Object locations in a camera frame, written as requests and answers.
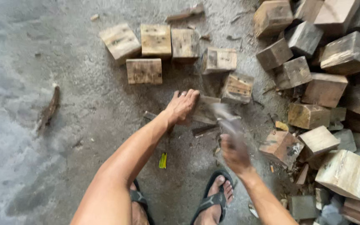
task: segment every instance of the yellow object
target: yellow object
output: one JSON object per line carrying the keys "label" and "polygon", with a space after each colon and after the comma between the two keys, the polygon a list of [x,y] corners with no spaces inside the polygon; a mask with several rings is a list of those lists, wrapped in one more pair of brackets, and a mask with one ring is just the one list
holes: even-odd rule
{"label": "yellow object", "polygon": [[167,153],[162,153],[162,156],[160,157],[160,161],[159,161],[159,168],[160,169],[166,169],[166,157],[167,157]]}

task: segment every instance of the dark wood block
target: dark wood block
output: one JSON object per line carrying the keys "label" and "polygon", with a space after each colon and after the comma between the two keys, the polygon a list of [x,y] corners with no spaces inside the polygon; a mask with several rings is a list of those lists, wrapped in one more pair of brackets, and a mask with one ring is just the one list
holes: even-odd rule
{"label": "dark wood block", "polygon": [[302,102],[335,108],[347,87],[344,76],[313,73],[312,81],[307,85]]}
{"label": "dark wood block", "polygon": [[254,78],[244,74],[230,73],[222,89],[222,102],[249,103]]}
{"label": "dark wood block", "polygon": [[359,8],[359,0],[325,0],[315,25],[324,31],[326,36],[343,35]]}
{"label": "dark wood block", "polygon": [[274,69],[274,82],[280,90],[290,89],[308,83],[312,76],[304,56],[285,62]]}
{"label": "dark wood block", "polygon": [[286,39],[282,38],[260,51],[256,57],[264,70],[271,70],[291,59],[293,53],[288,47]]}
{"label": "dark wood block", "polygon": [[326,45],[320,67],[339,75],[360,72],[360,33],[353,32]]}
{"label": "dark wood block", "polygon": [[311,58],[322,35],[323,31],[313,25],[313,23],[303,22],[287,31],[285,38],[288,42],[288,47],[295,56]]}
{"label": "dark wood block", "polygon": [[265,1],[254,14],[257,38],[274,36],[282,32],[294,19],[288,0]]}

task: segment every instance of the black flip-flop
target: black flip-flop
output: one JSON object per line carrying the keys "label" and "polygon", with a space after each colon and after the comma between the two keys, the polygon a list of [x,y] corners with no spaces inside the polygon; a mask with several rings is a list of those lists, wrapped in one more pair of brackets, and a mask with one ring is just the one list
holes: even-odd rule
{"label": "black flip-flop", "polygon": [[230,184],[233,186],[233,180],[231,179],[230,174],[225,171],[225,170],[217,170],[215,171],[212,176],[209,179],[208,184],[206,185],[205,188],[205,193],[204,193],[204,197],[197,209],[197,212],[195,213],[192,221],[191,221],[191,225],[194,224],[195,220],[197,219],[198,215],[205,209],[213,206],[213,205],[220,205],[221,209],[222,209],[222,214],[220,215],[220,220],[219,222],[222,222],[224,220],[224,217],[226,216],[226,211],[227,211],[227,200],[226,197],[224,196],[224,187],[223,185],[220,186],[219,189],[219,193],[216,193],[214,195],[211,195],[209,197],[207,197],[209,189],[212,187],[212,184],[215,182],[216,177],[218,177],[219,175],[224,176],[225,178],[225,182],[226,181],[230,181]]}
{"label": "black flip-flop", "polygon": [[130,190],[130,198],[132,202],[138,202],[144,208],[145,212],[147,213],[148,222],[150,225],[155,225],[154,220],[152,219],[151,215],[148,213],[148,204],[147,199],[144,198],[140,191],[140,186],[138,185],[137,179],[134,180],[134,185],[137,188],[137,191]]}

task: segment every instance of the concrete floor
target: concrete floor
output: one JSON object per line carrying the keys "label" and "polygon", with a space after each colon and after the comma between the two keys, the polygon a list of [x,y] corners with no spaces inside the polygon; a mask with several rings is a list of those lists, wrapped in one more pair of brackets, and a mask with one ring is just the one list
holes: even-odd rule
{"label": "concrete floor", "polygon": [[[104,28],[127,21],[138,38],[140,23],[164,23],[167,15],[191,6],[191,0],[0,0],[0,225],[68,224],[99,166],[145,123],[144,110],[159,113],[175,90],[199,89],[218,96],[222,76],[200,76],[194,66],[165,62],[163,85],[127,84],[126,67],[117,67],[98,37]],[[285,98],[274,91],[271,74],[255,53],[266,46],[253,37],[257,0],[205,0],[206,15],[187,22],[209,32],[207,46],[236,48],[238,72],[255,77],[254,99],[234,105],[243,116],[253,164],[275,195],[296,192],[283,168],[256,149],[274,125],[268,114],[286,119]],[[233,24],[230,21],[241,13]],[[90,16],[100,14],[96,22]],[[230,41],[229,34],[241,40]],[[61,107],[44,136],[37,137],[39,112],[48,105],[52,84],[61,87]],[[157,224],[187,224],[210,174],[218,167],[213,150],[217,134],[196,139],[191,127],[179,127],[162,140],[138,176]],[[167,169],[158,169],[162,152]],[[219,154],[218,161],[223,163]],[[241,184],[226,224],[259,224],[248,210]]]}

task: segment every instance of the hand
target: hand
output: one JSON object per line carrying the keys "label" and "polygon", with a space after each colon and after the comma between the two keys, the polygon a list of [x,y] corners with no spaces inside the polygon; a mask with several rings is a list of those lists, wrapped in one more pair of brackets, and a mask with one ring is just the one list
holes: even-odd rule
{"label": "hand", "polygon": [[237,176],[253,168],[250,155],[248,154],[248,147],[243,141],[241,141],[241,143],[234,143],[230,135],[221,135],[220,137],[222,138],[221,147],[223,150],[223,158],[227,166],[229,166]]}
{"label": "hand", "polygon": [[175,91],[172,100],[167,105],[165,111],[169,115],[169,122],[178,125],[188,125],[189,118],[197,99],[200,95],[198,90],[190,89],[188,92],[183,91],[179,96],[179,91]]}

